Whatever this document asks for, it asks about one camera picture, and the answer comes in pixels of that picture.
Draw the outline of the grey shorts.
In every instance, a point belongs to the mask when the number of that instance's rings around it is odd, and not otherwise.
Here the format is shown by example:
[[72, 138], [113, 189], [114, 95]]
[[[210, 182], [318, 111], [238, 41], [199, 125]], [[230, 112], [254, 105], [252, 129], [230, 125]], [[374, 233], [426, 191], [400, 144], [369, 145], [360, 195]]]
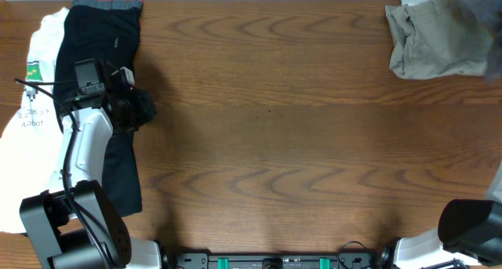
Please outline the grey shorts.
[[501, 79], [501, 0], [452, 0], [452, 8], [465, 27], [459, 48], [483, 58], [487, 82]]

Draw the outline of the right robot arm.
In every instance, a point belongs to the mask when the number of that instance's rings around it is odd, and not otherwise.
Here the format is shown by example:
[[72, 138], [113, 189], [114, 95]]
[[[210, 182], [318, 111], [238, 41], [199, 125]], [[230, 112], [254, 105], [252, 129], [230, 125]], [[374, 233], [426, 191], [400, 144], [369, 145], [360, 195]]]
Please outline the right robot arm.
[[399, 269], [500, 266], [501, 171], [483, 200], [450, 201], [436, 228], [399, 239], [389, 257]]

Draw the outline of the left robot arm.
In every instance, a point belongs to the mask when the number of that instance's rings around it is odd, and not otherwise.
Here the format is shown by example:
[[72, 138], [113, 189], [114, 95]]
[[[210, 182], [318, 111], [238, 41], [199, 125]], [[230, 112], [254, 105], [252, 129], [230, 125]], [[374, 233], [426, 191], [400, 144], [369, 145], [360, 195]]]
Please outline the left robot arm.
[[127, 67], [75, 63], [77, 93], [60, 106], [64, 137], [45, 190], [25, 198], [20, 218], [44, 268], [162, 268], [157, 242], [132, 238], [101, 187], [107, 144], [156, 114]]

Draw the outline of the black shorts red waistband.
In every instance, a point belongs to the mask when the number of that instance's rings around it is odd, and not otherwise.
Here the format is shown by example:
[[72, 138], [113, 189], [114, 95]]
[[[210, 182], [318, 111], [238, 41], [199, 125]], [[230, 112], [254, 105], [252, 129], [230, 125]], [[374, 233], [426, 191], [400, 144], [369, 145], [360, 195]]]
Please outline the black shorts red waistband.
[[[143, 0], [73, 0], [64, 21], [64, 39], [56, 58], [53, 95], [70, 98], [78, 88], [75, 62], [91, 58], [133, 69], [140, 44]], [[134, 133], [110, 138], [104, 158], [102, 187], [120, 216], [142, 211]]]

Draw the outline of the white printed t-shirt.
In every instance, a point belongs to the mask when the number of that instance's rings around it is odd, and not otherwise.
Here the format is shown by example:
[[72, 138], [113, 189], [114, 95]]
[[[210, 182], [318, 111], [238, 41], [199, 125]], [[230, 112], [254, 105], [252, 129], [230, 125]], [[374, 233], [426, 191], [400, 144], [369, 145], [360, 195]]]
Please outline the white printed t-shirt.
[[[32, 36], [27, 55], [27, 82], [42, 82], [53, 91], [56, 58], [69, 9], [45, 16]], [[24, 87], [20, 109], [1, 136], [1, 231], [24, 233], [19, 210], [23, 199], [40, 194], [56, 167], [62, 133], [53, 100]]]

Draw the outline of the khaki folded shorts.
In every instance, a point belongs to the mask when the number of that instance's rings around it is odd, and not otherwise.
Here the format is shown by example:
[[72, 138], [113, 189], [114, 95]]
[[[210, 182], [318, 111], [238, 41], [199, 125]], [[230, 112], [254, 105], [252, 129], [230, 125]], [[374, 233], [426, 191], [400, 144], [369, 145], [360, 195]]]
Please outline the khaki folded shorts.
[[417, 5], [387, 5], [393, 50], [389, 69], [403, 79], [425, 80], [448, 75], [481, 76], [486, 63], [459, 48], [465, 27], [452, 0]]

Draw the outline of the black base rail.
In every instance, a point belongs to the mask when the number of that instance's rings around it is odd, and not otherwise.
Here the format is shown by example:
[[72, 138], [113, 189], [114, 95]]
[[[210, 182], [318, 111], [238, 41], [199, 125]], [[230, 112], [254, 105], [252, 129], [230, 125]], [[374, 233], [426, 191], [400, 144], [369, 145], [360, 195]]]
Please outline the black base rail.
[[228, 253], [208, 251], [163, 253], [161, 265], [166, 269], [378, 269], [395, 268], [389, 248], [380, 256], [364, 245], [352, 249], [356, 241], [342, 246], [338, 253]]

